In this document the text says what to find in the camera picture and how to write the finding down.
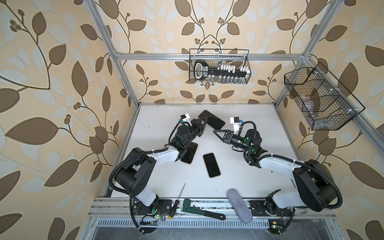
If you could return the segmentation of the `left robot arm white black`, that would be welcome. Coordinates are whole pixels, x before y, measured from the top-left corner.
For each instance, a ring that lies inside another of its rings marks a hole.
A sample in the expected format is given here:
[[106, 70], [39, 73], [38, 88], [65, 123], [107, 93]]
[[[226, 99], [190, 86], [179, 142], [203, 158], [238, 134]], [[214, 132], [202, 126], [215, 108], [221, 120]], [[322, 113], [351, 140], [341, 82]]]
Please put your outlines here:
[[164, 148], [149, 151], [134, 148], [112, 170], [108, 179], [109, 187], [130, 197], [131, 218], [142, 234], [145, 230], [135, 220], [133, 202], [141, 204], [145, 216], [157, 218], [161, 214], [159, 196], [148, 187], [151, 174], [156, 166], [181, 160], [193, 140], [203, 135], [207, 122], [208, 117], [189, 120], [187, 114], [182, 115]]

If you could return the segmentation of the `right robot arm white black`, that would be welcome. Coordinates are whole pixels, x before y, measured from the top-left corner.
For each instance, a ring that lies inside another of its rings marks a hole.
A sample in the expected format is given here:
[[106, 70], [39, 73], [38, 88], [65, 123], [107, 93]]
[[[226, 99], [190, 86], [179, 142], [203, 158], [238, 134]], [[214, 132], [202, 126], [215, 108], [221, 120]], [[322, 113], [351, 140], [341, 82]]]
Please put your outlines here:
[[337, 209], [342, 206], [341, 191], [317, 161], [300, 162], [268, 154], [261, 147], [259, 132], [254, 129], [248, 130], [245, 137], [231, 130], [215, 130], [214, 134], [223, 143], [242, 149], [243, 157], [249, 166], [271, 170], [295, 182], [296, 188], [293, 190], [278, 189], [267, 195], [264, 203], [256, 207], [258, 211], [263, 210], [267, 215], [275, 217], [288, 209], [293, 217], [297, 208], [321, 212], [323, 209]]

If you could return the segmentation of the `blue phone black screen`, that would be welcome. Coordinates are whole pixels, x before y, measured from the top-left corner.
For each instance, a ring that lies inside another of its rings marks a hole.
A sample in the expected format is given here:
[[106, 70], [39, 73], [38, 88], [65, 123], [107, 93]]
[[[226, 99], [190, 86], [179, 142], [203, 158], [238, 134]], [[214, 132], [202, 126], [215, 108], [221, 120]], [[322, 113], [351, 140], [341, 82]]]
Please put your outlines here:
[[207, 124], [212, 127], [214, 130], [221, 130], [222, 127], [226, 124], [223, 120], [213, 115], [207, 110], [204, 110], [199, 114], [199, 118], [207, 117]]

